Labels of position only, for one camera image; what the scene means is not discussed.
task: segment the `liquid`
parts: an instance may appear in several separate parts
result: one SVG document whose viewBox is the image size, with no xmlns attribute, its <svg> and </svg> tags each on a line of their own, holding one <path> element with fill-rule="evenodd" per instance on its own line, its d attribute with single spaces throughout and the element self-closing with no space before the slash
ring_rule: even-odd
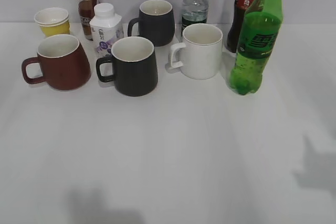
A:
<svg viewBox="0 0 336 224">
<path fill-rule="evenodd" d="M 232 27 L 227 35 L 227 49 L 230 52 L 237 51 L 240 31 L 242 30 L 245 10 L 235 6 L 235 16 L 233 19 Z"/>
<path fill-rule="evenodd" d="M 230 86 L 239 94 L 255 93 L 260 88 L 280 26 L 281 20 L 268 13 L 245 16 L 236 64 L 230 75 Z"/>
<path fill-rule="evenodd" d="M 206 23 L 208 9 L 208 0 L 183 0 L 182 31 L 188 25 Z"/>
</svg>

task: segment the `brown mug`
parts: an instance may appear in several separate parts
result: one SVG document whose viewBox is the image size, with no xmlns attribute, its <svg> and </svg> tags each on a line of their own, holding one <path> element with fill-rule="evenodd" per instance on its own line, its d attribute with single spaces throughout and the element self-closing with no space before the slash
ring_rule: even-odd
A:
<svg viewBox="0 0 336 224">
<path fill-rule="evenodd" d="M 39 63 L 42 76 L 30 78 L 27 66 Z M 79 40 L 69 34 L 44 39 L 37 49 L 37 57 L 22 62 L 22 75 L 28 84 L 47 82 L 58 90 L 72 90 L 84 85 L 91 76 L 90 64 Z"/>
</svg>

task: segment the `bottle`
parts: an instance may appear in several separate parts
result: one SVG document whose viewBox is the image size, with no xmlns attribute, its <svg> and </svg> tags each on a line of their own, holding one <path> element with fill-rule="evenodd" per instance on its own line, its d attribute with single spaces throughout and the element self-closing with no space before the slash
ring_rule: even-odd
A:
<svg viewBox="0 0 336 224">
<path fill-rule="evenodd" d="M 94 11 L 90 27 L 95 50 L 99 57 L 109 56 L 112 45 L 124 37 L 121 16 L 114 13 L 114 7 L 109 3 L 96 5 Z"/>
<path fill-rule="evenodd" d="M 258 91 L 282 20 L 282 0 L 254 0 L 246 11 L 230 75 L 230 86 L 239 94 Z"/>
<path fill-rule="evenodd" d="M 78 4 L 80 22 L 82 23 L 84 35 L 88 40 L 92 40 L 90 21 L 94 17 L 93 8 L 97 3 L 98 0 L 79 0 Z"/>
<path fill-rule="evenodd" d="M 208 9 L 208 0 L 183 0 L 182 32 L 188 25 L 206 23 Z"/>
<path fill-rule="evenodd" d="M 244 14 L 254 0 L 235 0 L 235 14 L 232 27 L 227 35 L 227 49 L 236 52 Z"/>
</svg>

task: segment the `brown bottle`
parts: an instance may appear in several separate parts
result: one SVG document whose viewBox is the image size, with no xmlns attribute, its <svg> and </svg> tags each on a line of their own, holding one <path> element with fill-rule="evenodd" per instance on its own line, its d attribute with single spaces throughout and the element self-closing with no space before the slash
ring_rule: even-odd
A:
<svg viewBox="0 0 336 224">
<path fill-rule="evenodd" d="M 79 0 L 78 12 L 80 22 L 82 23 L 83 32 L 88 40 L 92 40 L 92 34 L 90 29 L 90 21 L 94 17 L 93 8 L 98 4 L 98 0 Z"/>
</svg>

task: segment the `yellow paper cup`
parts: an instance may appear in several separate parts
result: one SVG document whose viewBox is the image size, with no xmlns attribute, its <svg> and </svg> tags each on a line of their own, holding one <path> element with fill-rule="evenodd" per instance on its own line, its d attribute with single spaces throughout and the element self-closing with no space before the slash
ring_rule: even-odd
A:
<svg viewBox="0 0 336 224">
<path fill-rule="evenodd" d="M 35 14 L 34 21 L 47 37 L 70 34 L 69 13 L 63 8 L 52 7 L 40 10 Z"/>
</svg>

